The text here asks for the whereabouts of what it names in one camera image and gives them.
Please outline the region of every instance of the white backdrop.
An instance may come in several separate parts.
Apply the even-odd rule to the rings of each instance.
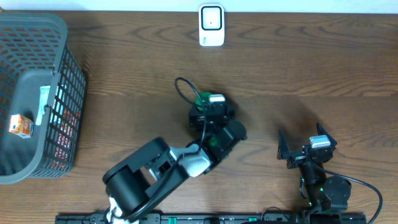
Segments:
[[[398,0],[0,0],[3,9],[196,12],[220,3],[228,12],[398,13]]]

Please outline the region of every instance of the plastic basket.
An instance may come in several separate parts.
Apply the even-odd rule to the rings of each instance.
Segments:
[[[86,78],[66,43],[67,26],[55,15],[0,13],[0,184],[56,178],[72,169]],[[13,114],[35,122],[45,85],[42,124],[30,139],[10,133]]]

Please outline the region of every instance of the orange and white box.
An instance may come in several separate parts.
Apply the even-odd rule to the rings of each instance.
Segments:
[[[34,123],[29,118],[20,114],[11,116],[9,132],[18,135],[23,139],[31,138],[33,134]]]

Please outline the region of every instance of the wooden table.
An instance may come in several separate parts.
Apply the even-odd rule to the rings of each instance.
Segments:
[[[325,168],[375,185],[384,196],[376,223],[397,222],[398,16],[227,13],[224,46],[206,48],[197,13],[55,13],[90,74],[76,166],[60,179],[0,186],[0,223],[53,223],[59,213],[103,210],[109,168],[157,136],[173,146],[192,140],[190,105],[175,91],[176,77],[233,99],[249,139],[214,171],[186,181],[162,211],[305,205],[299,170],[276,159],[277,130],[294,147],[321,121],[338,141]],[[348,203],[370,219],[378,199],[353,184]]]

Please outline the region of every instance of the juice box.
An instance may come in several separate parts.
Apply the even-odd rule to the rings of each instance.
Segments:
[[[11,116],[9,132],[18,135],[23,139],[31,138],[33,134],[34,123],[29,118],[20,114]]]

